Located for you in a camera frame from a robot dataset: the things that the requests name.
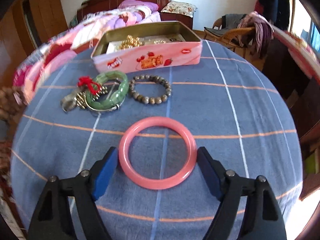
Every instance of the wicker chair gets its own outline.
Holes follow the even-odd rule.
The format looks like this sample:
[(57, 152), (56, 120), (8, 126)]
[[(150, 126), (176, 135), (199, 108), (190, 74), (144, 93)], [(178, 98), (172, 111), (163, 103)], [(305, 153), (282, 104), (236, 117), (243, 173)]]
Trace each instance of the wicker chair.
[[(218, 20), (216, 20), (212, 26), (212, 28), (214, 29), (215, 27), (217, 27), (218, 29), (220, 29), (222, 26), (222, 18), (219, 18)], [(239, 28), (239, 29), (232, 29), (232, 30), (228, 30), (226, 33), (224, 33), (223, 35), (219, 36), (214, 34), (213, 32), (210, 31), (210, 28), (206, 28), (204, 27), (204, 39), (208, 36), (212, 37), (214, 39), (214, 41), (218, 41), (218, 42), (222, 42), (227, 44), (228, 49), (233, 49), (233, 52), (236, 51), (236, 48), (239, 49), (243, 49), (243, 58), (245, 58), (245, 51), (247, 49), (247, 46), (244, 45), (243, 47), (240, 46), (237, 37), (239, 35), (248, 35), (248, 34), (252, 34), (255, 30), (254, 27), (249, 27), (249, 28)]]

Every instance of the floral pillow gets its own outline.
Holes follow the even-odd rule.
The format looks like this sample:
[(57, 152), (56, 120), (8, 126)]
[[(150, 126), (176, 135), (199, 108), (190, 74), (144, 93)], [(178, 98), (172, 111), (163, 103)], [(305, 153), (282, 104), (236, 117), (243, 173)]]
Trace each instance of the floral pillow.
[(193, 13), (196, 10), (196, 6), (185, 2), (176, 2), (171, 0), (161, 12), (178, 13), (193, 18)]

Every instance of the green bangle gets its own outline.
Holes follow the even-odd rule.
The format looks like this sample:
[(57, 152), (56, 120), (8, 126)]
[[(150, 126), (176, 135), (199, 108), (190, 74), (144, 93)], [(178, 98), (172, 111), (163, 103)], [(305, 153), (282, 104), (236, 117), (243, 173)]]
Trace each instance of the green bangle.
[(106, 110), (113, 108), (116, 105), (120, 105), (121, 102), (124, 100), (126, 94), (129, 90), (129, 82), (127, 75), (120, 71), (110, 71), (106, 73), (99, 74), (93, 81), (103, 85), (108, 80), (111, 79), (118, 79), (122, 80), (119, 88), (116, 92), (114, 92), (108, 99), (105, 99), (102, 102), (96, 102), (93, 100), (95, 95), (91, 94), (89, 90), (86, 90), (86, 100), (90, 107), (97, 109), (97, 110)]

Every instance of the pink bangle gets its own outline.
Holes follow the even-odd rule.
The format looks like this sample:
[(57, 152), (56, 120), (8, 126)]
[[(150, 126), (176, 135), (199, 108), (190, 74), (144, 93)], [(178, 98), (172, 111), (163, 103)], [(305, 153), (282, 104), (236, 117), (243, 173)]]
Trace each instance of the pink bangle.
[[(164, 126), (176, 131), (184, 139), (187, 146), (187, 160), (182, 169), (170, 178), (148, 179), (138, 174), (129, 161), (129, 146), (132, 139), (142, 130), (151, 126)], [(196, 165), (197, 146), (191, 132), (181, 123), (168, 117), (148, 117), (142, 119), (124, 133), (119, 145), (119, 161), (124, 173), (134, 183), (148, 189), (167, 189), (183, 182)]]

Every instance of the screw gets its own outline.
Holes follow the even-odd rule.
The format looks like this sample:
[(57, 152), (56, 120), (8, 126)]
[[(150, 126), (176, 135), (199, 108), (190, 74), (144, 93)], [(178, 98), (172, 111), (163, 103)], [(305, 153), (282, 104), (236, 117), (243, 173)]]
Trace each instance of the screw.
[(87, 177), (87, 176), (89, 176), (89, 174), (90, 174), (90, 172), (89, 172), (88, 170), (83, 170), (83, 171), (81, 171), (81, 173), (80, 173), (80, 175), (81, 175), (82, 177)]
[(259, 175), (258, 176), (258, 180), (260, 181), (260, 182), (266, 182), (266, 177), (265, 176), (262, 176), (262, 175)]
[(236, 174), (236, 173), (235, 173), (233, 170), (227, 170), (227, 171), (226, 171), (226, 175), (227, 175), (228, 177), (233, 177), (235, 174)]
[(51, 176), (50, 178), (49, 178), (49, 181), (50, 182), (55, 182), (57, 180), (57, 176)]

